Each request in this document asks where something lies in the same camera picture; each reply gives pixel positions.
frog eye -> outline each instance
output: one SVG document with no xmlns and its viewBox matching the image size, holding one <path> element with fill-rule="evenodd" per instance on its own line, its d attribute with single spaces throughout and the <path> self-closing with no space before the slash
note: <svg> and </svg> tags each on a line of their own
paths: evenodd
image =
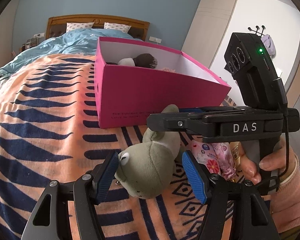
<svg viewBox="0 0 300 240">
<path fill-rule="evenodd" d="M 122 166 L 126 165 L 129 161 L 129 157 L 130 157 L 130 154 L 129 153 L 124 153 L 121 158 L 120 158 L 120 164 Z"/>
</svg>

white pillow with pink dots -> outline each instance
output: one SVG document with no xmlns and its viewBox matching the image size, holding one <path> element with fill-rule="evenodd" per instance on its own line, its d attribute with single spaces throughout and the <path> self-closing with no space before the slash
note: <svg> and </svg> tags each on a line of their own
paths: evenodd
<svg viewBox="0 0 300 240">
<path fill-rule="evenodd" d="M 105 23 L 104 29 L 112 29 L 112 30 L 119 30 L 123 33 L 128 33 L 131 26 L 125 24 L 117 24 L 117 23 Z"/>
<path fill-rule="evenodd" d="M 67 23 L 66 32 L 76 29 L 91 29 L 94 23 Z"/>
</svg>

blue duvet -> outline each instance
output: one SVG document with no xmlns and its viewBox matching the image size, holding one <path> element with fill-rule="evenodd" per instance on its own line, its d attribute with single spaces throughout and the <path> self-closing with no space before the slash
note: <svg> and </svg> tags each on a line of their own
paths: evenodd
<svg viewBox="0 0 300 240">
<path fill-rule="evenodd" d="M 21 67 L 34 62 L 40 57 L 51 54 L 75 54 L 95 55 L 99 37 L 115 37 L 133 39 L 127 33 L 110 29 L 78 29 L 69 31 L 62 36 L 50 38 L 38 46 L 27 49 L 17 55 L 14 60 L 0 68 L 0 82 L 7 80 Z"/>
</svg>

grip handle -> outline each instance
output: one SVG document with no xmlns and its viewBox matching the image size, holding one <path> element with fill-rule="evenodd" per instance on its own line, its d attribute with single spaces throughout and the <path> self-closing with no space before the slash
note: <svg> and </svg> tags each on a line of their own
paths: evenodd
<svg viewBox="0 0 300 240">
<path fill-rule="evenodd" d="M 264 157 L 280 149 L 280 136 L 254 140 L 254 141 L 244 141 L 241 142 L 241 144 L 246 153 L 246 156 L 256 164 L 257 171 L 261 175 L 261 180 L 269 179 L 272 176 L 278 176 L 279 170 L 264 171 L 260 169 L 259 163 Z M 272 193 L 269 192 L 268 189 L 269 187 L 274 185 L 275 185 L 275 181 L 269 181 L 263 184 L 259 188 L 260 194 L 267 195 Z"/>
</svg>

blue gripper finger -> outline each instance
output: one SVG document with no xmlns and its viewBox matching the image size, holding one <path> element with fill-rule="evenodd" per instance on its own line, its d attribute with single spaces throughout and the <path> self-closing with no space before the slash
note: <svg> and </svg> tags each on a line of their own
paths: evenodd
<svg viewBox="0 0 300 240">
<path fill-rule="evenodd" d="M 195 198 L 199 200 L 201 204 L 205 204 L 207 201 L 207 195 L 204 190 L 204 182 L 187 152 L 182 154 L 182 165 L 188 177 L 188 182 L 194 192 Z"/>
</svg>

